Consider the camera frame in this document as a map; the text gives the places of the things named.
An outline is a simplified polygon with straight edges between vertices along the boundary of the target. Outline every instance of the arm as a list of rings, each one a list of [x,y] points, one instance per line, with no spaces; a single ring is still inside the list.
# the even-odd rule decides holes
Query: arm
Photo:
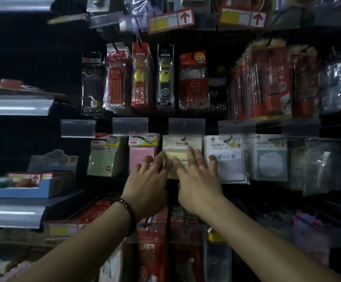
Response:
[[[164,159],[164,153],[156,156],[155,160],[151,156],[145,157],[142,165],[135,166],[127,179],[121,198],[134,210],[138,221],[153,216],[165,206],[165,183],[172,163],[168,161],[161,168]],[[130,214],[116,202],[13,282],[92,281],[129,229]]]
[[[187,150],[189,171],[177,158],[178,200],[217,231],[263,282],[338,282],[341,276],[316,262],[291,243],[276,236],[236,208],[223,195],[217,162],[210,164],[198,150]]]

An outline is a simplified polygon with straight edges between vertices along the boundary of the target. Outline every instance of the hand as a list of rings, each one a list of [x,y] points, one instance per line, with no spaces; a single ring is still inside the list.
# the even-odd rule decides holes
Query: hand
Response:
[[[167,160],[165,152],[160,152],[153,159],[145,156],[142,164],[136,164],[129,178],[121,198],[134,210],[137,221],[148,218],[161,211],[167,202],[168,192],[165,184],[172,161]]]
[[[198,215],[209,200],[223,194],[217,176],[217,160],[214,155],[210,155],[210,164],[207,166],[201,152],[190,146],[187,147],[186,154],[188,171],[177,157],[172,158],[180,181],[178,201],[188,212]]]

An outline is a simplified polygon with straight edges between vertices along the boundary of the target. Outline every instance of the red arrow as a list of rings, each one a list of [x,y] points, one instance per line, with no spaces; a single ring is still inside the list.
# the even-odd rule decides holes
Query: red arrow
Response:
[[[181,15],[180,19],[184,18],[184,23],[186,23],[186,20],[187,20],[188,17],[190,17],[190,15],[189,15],[188,13],[184,12],[184,13]]]
[[[35,180],[35,184],[37,184],[37,180],[38,180],[37,175],[33,176],[32,179]]]
[[[258,25],[259,24],[259,20],[263,20],[263,17],[261,14],[256,14],[253,19],[257,19],[257,21],[255,22],[255,25]]]

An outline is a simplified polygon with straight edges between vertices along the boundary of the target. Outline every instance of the right hand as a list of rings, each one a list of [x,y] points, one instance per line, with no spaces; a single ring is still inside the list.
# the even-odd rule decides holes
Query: right hand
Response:
[[[217,160],[210,155],[210,163],[207,166],[201,152],[192,147],[187,147],[187,171],[177,157],[172,158],[173,166],[179,178],[179,203],[190,213],[198,215],[199,210],[214,200],[216,196],[222,196],[220,180],[217,176]]]

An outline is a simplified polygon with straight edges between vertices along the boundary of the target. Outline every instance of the bracelet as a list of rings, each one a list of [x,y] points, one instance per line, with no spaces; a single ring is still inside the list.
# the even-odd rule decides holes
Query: bracelet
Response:
[[[114,200],[111,203],[111,205],[113,205],[113,203],[116,203],[116,202],[121,203],[125,207],[125,209],[129,212],[129,215],[130,215],[130,231],[129,231],[129,234],[126,237],[130,237],[135,232],[135,230],[137,229],[137,218],[135,217],[134,210],[121,197],[116,199],[116,200]]]

